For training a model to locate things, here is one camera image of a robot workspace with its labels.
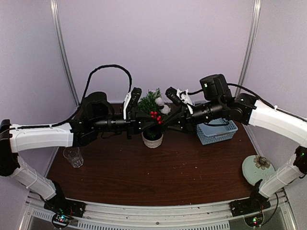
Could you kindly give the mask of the red berry sprig ornament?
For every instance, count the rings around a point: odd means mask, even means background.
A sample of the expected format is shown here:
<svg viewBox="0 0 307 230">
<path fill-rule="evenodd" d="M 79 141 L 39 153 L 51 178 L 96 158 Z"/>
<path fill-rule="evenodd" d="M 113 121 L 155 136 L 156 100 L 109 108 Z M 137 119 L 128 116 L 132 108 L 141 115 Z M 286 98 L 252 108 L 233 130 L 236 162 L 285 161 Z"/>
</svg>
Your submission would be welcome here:
<svg viewBox="0 0 307 230">
<path fill-rule="evenodd" d="M 154 118 L 158 122 L 158 124 L 161 125 L 163 123 L 163 118 L 157 111 L 151 111 L 150 116 L 151 118 Z"/>
</svg>

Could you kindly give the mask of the white fluffy ornament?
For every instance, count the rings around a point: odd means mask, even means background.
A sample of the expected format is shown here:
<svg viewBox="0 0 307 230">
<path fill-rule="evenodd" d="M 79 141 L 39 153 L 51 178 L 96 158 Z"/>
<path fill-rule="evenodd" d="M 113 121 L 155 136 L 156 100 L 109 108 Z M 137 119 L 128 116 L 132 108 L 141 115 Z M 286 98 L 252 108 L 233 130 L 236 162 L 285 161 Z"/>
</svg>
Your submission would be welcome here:
<svg viewBox="0 0 307 230">
<path fill-rule="evenodd" d="M 156 105 L 160 108 L 160 112 L 167 115 L 171 112 L 171 108 L 163 101 L 161 97 L 155 99 Z"/>
</svg>

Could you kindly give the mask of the small green christmas tree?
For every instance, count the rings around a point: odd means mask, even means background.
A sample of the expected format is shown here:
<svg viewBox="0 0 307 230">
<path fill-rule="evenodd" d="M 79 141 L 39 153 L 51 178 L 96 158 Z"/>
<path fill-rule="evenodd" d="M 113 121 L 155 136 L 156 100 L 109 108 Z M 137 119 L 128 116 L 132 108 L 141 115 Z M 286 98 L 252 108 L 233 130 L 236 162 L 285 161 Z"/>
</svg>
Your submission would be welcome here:
<svg viewBox="0 0 307 230">
<path fill-rule="evenodd" d="M 157 111 L 162 116 L 164 121 L 167 115 L 162 114 L 160 112 L 160 108 L 156 105 L 155 99 L 158 97 L 162 98 L 162 93 L 159 88 L 154 91 L 148 91 L 146 96 L 141 98 L 138 102 L 138 109 L 146 114 L 150 114 L 151 111 Z M 146 137 L 149 140 L 155 140 L 158 138 L 158 135 L 162 134 L 161 125 L 157 123 L 157 125 L 145 130 L 144 134 L 146 134 Z"/>
</svg>

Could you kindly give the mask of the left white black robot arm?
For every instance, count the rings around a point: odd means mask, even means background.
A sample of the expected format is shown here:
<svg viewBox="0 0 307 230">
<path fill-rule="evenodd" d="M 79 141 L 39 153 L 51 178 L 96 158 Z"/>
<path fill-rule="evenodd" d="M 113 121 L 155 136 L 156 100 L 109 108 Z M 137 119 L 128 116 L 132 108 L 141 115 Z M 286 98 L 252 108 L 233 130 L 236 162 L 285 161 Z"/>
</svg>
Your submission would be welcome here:
<svg viewBox="0 0 307 230">
<path fill-rule="evenodd" d="M 137 110 L 140 95 L 137 88 L 128 93 L 120 114 L 115 113 L 104 92 L 94 92 L 83 99 L 78 119 L 40 126 L 12 125 L 8 119 L 3 120 L 0 125 L 1 176 L 14 178 L 38 193 L 59 213 L 66 212 L 69 202 L 60 185 L 37 173 L 19 152 L 48 147 L 83 147 L 104 132 L 126 132 L 128 138 L 139 134 L 158 123 L 152 115 Z"/>
</svg>

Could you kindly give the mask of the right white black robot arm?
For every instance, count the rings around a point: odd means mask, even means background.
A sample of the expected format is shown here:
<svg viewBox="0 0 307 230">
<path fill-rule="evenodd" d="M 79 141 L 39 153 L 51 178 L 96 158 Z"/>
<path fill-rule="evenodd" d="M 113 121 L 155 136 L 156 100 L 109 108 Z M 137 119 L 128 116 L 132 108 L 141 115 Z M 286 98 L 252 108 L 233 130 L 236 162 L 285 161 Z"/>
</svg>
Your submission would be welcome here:
<svg viewBox="0 0 307 230">
<path fill-rule="evenodd" d="M 290 112 L 273 106 L 256 93 L 246 90 L 233 97 L 223 74 L 215 74 L 200 80 L 201 91 L 206 103 L 194 106 L 190 93 L 172 87 L 165 92 L 178 110 L 164 121 L 164 127 L 180 125 L 182 132 L 188 128 L 225 118 L 244 125 L 261 127 L 285 136 L 299 146 L 283 166 L 265 179 L 259 180 L 254 186 L 251 197 L 246 200 L 249 211 L 257 211 L 279 189 L 290 184 L 307 173 L 307 120 Z"/>
</svg>

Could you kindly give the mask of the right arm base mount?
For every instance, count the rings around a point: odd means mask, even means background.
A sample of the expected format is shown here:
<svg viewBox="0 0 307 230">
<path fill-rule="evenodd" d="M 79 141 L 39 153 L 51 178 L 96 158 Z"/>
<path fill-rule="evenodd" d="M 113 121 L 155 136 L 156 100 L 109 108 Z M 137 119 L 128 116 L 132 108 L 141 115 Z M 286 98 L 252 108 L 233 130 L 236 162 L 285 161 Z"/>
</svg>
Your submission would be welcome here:
<svg viewBox="0 0 307 230">
<path fill-rule="evenodd" d="M 229 203 L 233 217 L 243 216 L 245 223 L 252 228 L 264 223 L 263 211 L 271 207 L 269 201 L 255 201 L 250 198 L 235 200 Z"/>
</svg>

